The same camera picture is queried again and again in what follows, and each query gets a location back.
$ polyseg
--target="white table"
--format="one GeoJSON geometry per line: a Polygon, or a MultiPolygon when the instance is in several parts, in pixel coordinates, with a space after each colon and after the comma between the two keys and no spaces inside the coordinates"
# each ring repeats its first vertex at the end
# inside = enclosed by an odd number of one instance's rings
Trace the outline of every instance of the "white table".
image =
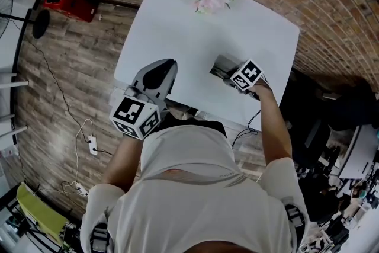
{"type": "MultiPolygon", "coordinates": [[[[143,0],[126,38],[114,77],[130,84],[142,67],[160,59],[178,62],[168,98],[246,125],[259,101],[239,94],[210,74],[218,55],[252,58],[278,102],[293,64],[299,29],[253,0],[234,0],[231,10],[197,14],[194,0],[143,0]]],[[[251,124],[261,129],[257,116],[251,124]]]]}

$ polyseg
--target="black fan base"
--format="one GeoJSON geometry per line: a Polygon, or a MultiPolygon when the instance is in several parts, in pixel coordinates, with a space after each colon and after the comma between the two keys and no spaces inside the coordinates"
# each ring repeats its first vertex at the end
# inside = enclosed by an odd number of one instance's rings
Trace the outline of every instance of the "black fan base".
{"type": "Polygon", "coordinates": [[[41,11],[33,24],[33,37],[35,39],[41,38],[46,32],[47,27],[50,23],[50,13],[48,10],[44,9],[41,11]]]}

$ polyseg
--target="wooden floor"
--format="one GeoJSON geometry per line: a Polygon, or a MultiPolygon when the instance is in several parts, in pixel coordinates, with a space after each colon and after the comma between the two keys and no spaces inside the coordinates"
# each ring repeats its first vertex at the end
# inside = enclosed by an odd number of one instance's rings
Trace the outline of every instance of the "wooden floor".
{"type": "MultiPolygon", "coordinates": [[[[90,118],[98,149],[113,153],[121,133],[110,123],[108,105],[114,88],[113,73],[123,43],[133,22],[136,10],[102,4],[93,22],[85,23],[50,12],[47,33],[35,40],[31,27],[26,36],[42,50],[50,69],[57,78],[69,104],[69,111],[82,124],[90,118]]],[[[16,125],[26,124],[27,131],[18,135],[20,158],[9,157],[0,162],[10,186],[25,179],[65,210],[81,217],[86,199],[76,194],[63,194],[62,186],[75,180],[75,135],[79,125],[68,113],[56,81],[53,79],[40,51],[26,39],[18,62],[19,78],[28,79],[28,87],[21,87],[16,97],[16,125]]],[[[205,119],[216,119],[201,113],[205,119]]],[[[223,121],[227,135],[233,141],[245,127],[223,121]]],[[[87,138],[91,124],[84,128],[87,138]]],[[[265,168],[261,137],[251,136],[235,145],[236,163],[242,171],[257,180],[265,168]]],[[[93,156],[83,136],[78,136],[78,182],[90,189],[98,183],[110,160],[106,153],[93,156]]]]}

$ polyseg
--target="fan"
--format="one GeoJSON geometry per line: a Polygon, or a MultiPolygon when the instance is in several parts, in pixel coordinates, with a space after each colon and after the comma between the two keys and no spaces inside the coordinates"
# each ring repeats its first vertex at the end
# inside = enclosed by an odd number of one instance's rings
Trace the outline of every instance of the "fan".
{"type": "Polygon", "coordinates": [[[0,0],[0,37],[4,34],[5,29],[9,23],[9,19],[26,21],[27,23],[33,24],[33,37],[40,38],[45,33],[50,22],[50,13],[48,10],[41,11],[36,20],[27,20],[25,18],[20,18],[12,16],[13,0],[0,0]]]}

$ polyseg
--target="red toolbox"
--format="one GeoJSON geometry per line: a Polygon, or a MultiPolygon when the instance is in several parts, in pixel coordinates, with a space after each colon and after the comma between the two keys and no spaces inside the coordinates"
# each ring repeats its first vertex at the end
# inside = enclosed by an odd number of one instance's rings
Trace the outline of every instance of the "red toolbox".
{"type": "Polygon", "coordinates": [[[65,16],[91,22],[97,4],[89,0],[44,0],[43,6],[61,12],[65,16]]]}

